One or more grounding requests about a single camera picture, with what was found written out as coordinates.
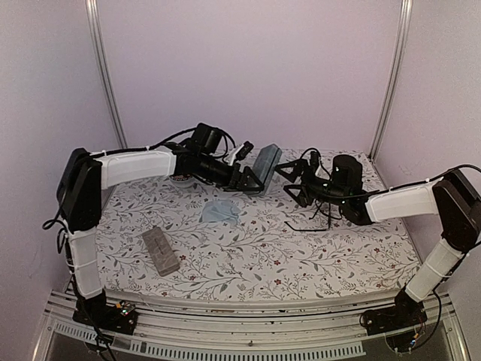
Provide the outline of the blue-grey glasses case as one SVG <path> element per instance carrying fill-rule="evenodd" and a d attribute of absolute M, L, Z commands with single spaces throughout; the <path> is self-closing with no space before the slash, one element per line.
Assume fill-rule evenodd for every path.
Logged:
<path fill-rule="evenodd" d="M 282 150 L 276 144 L 269 144 L 259 151 L 252 170 L 264 185 L 264 189 L 252 192 L 252 196 L 263 196 L 267 192 L 271 179 L 274 176 L 274 169 L 279 163 L 281 155 Z"/>

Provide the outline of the light blue cloth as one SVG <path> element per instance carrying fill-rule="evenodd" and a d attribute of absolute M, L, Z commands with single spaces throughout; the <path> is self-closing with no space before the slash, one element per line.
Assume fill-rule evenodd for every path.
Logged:
<path fill-rule="evenodd" d="M 240 208 L 229 199 L 215 199 L 205 204 L 201 221 L 204 223 L 229 223 L 236 225 L 239 220 Z"/>

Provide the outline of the beige-grey glasses case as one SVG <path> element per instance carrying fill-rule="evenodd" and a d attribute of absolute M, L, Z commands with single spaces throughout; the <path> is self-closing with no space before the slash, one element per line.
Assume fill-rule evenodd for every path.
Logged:
<path fill-rule="evenodd" d="M 141 237 L 159 276 L 164 277 L 180 269 L 180 262 L 159 227 L 142 233 Z"/>

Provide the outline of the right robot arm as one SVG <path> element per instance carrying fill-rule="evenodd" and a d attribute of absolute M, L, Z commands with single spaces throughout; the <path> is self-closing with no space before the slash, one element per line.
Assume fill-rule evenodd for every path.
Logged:
<path fill-rule="evenodd" d="M 418 314 L 416 303 L 479 247 L 479 193 L 461 166 L 424 181 L 371 192 L 364 190 L 362 164 L 353 156 L 335 156 L 327 179 L 319 177 L 321 167 L 319 155 L 312 152 L 310 159 L 279 164 L 275 171 L 289 181 L 284 190 L 298 205 L 305 208 L 315 201 L 336 205 L 341 215 L 357 226 L 423 214 L 439 216 L 443 227 L 440 240 L 400 292 L 403 300 L 389 310 L 389 322 L 404 328 Z"/>

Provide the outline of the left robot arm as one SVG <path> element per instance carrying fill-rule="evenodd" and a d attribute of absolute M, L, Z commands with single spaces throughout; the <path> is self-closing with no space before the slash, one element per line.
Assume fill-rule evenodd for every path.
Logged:
<path fill-rule="evenodd" d="M 97 297 L 103 292 L 98 273 L 96 230 L 101 219 L 101 194 L 113 186 L 150 177 L 190 175 L 208 184 L 233 192 L 261 193 L 265 182 L 240 161 L 252 150 L 245 142 L 234 149 L 228 162 L 215 154 L 222 139 L 231 136 L 222 129 L 199 123 L 182 132 L 185 139 L 175 142 L 171 135 L 157 144 L 91 153 L 75 149 L 57 187 L 58 210 L 42 228 L 59 224 L 71 258 L 71 272 L 80 297 L 86 301 L 83 315 L 95 326 L 106 326 L 111 309 Z"/>

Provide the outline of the thin black-framed glasses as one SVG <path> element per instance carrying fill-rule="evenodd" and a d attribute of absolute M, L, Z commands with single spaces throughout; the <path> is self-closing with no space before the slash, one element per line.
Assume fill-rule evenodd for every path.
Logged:
<path fill-rule="evenodd" d="M 296 205 L 286 213 L 284 223 L 299 232 L 324 232 L 331 228 L 333 221 L 331 204 L 315 201 L 306 208 Z"/>

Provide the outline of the right aluminium post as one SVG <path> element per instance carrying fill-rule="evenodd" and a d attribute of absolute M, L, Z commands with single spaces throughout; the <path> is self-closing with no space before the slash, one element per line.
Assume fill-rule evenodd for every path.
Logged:
<path fill-rule="evenodd" d="M 392 64 L 389 72 L 388 82 L 386 86 L 383 103 L 380 110 L 380 116 L 375 129 L 374 138 L 369 151 L 369 158 L 372 162 L 376 162 L 380 155 L 380 149 L 384 135 L 388 127 L 388 121 L 392 110 L 392 105 L 395 99 L 395 93 L 398 85 L 399 76 L 401 73 L 401 67 L 406 51 L 409 30 L 410 19 L 412 15 L 413 1 L 402 0 L 400 15 L 398 19 L 398 29 L 395 37 L 394 53 L 392 57 Z"/>

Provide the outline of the aluminium post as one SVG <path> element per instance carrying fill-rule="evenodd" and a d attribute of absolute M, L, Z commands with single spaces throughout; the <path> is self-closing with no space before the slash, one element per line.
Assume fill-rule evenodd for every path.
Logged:
<path fill-rule="evenodd" d="M 401 73 L 401 67 L 406 51 L 409 30 L 410 19 L 412 15 L 413 1 L 402 0 L 400 15 L 398 19 L 398 29 L 395 37 L 394 53 L 392 57 L 392 64 L 389 72 L 388 82 L 386 86 L 383 103 L 380 110 L 380 116 L 375 129 L 374 138 L 369 151 L 369 158 L 372 162 L 376 162 L 380 155 L 380 149 L 384 135 L 388 127 L 388 121 L 392 110 L 392 105 L 395 99 L 395 93 L 398 85 L 399 76 Z"/>
<path fill-rule="evenodd" d="M 125 131 L 123 129 L 119 109 L 116 103 L 116 97 L 113 84 L 110 78 L 110 72 L 107 62 L 107 54 L 104 48 L 104 42 L 101 31 L 101 21 L 98 11 L 98 2 L 96 0 L 86 0 L 86 16 L 89 24 L 89 31 L 92 39 L 93 50 L 97 62 L 98 73 L 103 87 L 104 96 L 107 103 L 107 109 L 110 120 L 113 125 L 113 131 L 117 143 L 121 149 L 128 147 Z"/>

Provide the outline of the front aluminium rail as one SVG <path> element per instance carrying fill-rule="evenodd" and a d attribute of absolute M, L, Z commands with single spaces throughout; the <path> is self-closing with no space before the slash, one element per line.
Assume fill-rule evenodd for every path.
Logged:
<path fill-rule="evenodd" d="M 73 321 L 71 291 L 52 292 L 36 360 L 467 360 L 447 294 L 425 300 L 427 323 L 371 335 L 364 312 L 392 305 L 392 291 L 340 299 L 214 302 L 131 295 L 132 335 L 110 333 L 110 347 Z"/>

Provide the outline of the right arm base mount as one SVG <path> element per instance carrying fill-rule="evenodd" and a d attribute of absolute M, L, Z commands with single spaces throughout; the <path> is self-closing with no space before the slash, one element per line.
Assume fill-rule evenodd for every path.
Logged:
<path fill-rule="evenodd" d="M 427 320 L 423 303 L 412 299 L 404 287 L 396 295 L 393 306 L 366 310 L 361 314 L 359 323 L 368 335 L 377 335 L 415 326 Z"/>

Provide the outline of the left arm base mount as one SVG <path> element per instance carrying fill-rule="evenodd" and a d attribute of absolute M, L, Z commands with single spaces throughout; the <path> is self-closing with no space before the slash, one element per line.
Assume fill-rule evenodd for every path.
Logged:
<path fill-rule="evenodd" d="M 100 330 L 133 335 L 138 321 L 135 305 L 122 300 L 115 305 L 107 303 L 104 290 L 92 298 L 77 296 L 73 321 L 96 327 Z"/>

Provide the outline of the left aluminium post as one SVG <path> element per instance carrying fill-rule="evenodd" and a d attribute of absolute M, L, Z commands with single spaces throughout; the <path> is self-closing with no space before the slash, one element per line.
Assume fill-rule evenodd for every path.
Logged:
<path fill-rule="evenodd" d="M 116 103 L 116 97 L 113 84 L 110 78 L 110 72 L 107 62 L 107 54 L 104 48 L 104 42 L 101 31 L 101 21 L 98 11 L 98 2 L 96 0 L 86 0 L 86 16 L 89 24 L 89 31 L 92 39 L 93 50 L 97 62 L 98 73 L 103 87 L 104 96 L 107 103 L 107 109 L 110 120 L 113 125 L 113 131 L 117 143 L 121 149 L 128 147 L 125 131 L 123 129 L 119 109 Z"/>

